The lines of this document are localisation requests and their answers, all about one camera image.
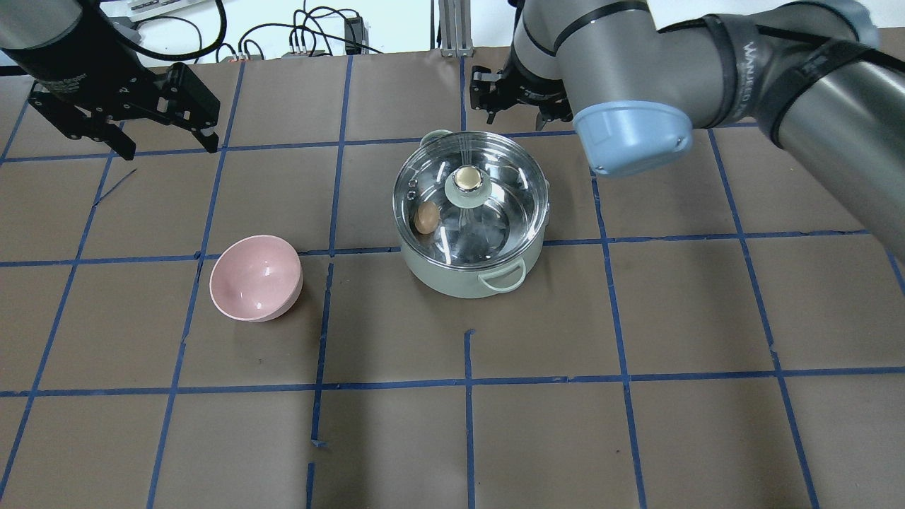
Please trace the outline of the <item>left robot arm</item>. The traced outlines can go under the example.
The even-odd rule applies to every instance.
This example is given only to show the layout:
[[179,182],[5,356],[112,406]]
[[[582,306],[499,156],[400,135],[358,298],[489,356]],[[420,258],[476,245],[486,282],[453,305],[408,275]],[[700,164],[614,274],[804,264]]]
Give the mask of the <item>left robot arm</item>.
[[4,1],[2,52],[33,77],[29,104],[69,139],[92,139],[132,160],[136,144],[119,122],[149,119],[187,130],[214,153],[221,103],[188,62],[222,45],[223,2],[216,9],[213,43],[161,54],[119,31],[98,2]]

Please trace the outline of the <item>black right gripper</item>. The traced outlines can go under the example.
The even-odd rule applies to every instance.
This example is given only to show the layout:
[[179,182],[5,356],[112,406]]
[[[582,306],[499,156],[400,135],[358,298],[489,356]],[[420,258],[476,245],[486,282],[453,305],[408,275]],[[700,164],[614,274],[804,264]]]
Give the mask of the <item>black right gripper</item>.
[[469,103],[473,110],[487,113],[487,125],[494,124],[499,112],[518,104],[537,108],[537,132],[555,120],[574,118],[560,78],[537,76],[514,60],[508,60],[500,71],[474,65],[469,77]]

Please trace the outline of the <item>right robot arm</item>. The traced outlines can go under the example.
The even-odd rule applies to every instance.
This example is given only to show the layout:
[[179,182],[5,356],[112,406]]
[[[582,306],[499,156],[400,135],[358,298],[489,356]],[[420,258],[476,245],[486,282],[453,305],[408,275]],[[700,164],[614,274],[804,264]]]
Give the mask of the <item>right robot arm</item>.
[[571,122],[589,168],[631,176],[744,118],[903,257],[903,61],[856,1],[794,1],[662,28],[646,1],[515,1],[510,54],[471,107]]

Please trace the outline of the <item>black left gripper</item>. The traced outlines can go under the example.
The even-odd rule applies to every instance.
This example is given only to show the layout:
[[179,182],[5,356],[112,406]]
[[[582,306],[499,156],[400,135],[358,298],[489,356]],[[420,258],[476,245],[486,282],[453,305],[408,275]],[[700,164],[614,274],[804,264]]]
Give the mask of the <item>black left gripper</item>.
[[70,139],[84,136],[132,161],[136,143],[120,120],[149,119],[187,130],[217,153],[220,100],[184,62],[146,68],[104,14],[77,14],[58,35],[17,45],[14,61],[35,78],[29,103]]

